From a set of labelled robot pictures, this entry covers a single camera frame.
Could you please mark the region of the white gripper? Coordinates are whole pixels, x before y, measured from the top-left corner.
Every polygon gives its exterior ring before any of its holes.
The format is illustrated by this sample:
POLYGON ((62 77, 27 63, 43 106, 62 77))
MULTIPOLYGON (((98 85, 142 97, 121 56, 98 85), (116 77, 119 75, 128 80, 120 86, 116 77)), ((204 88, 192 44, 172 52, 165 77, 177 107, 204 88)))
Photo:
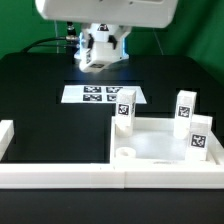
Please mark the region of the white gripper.
MULTIPOLYGON (((35 0, 35 5, 46 20, 165 28, 173 20, 178 0, 35 0)), ((115 50, 118 41, 109 35, 108 43, 115 50)), ((93 44, 88 34, 87 49, 93 44)))

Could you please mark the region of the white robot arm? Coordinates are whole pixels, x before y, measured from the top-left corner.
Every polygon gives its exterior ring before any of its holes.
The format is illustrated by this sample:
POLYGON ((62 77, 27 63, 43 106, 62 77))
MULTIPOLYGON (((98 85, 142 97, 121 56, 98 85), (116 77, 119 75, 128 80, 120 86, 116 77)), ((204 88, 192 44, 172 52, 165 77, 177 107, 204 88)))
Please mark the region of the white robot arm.
POLYGON ((81 24, 79 68, 100 72, 129 58, 124 39, 133 27, 167 27, 178 0, 35 0, 35 5, 46 20, 81 24))

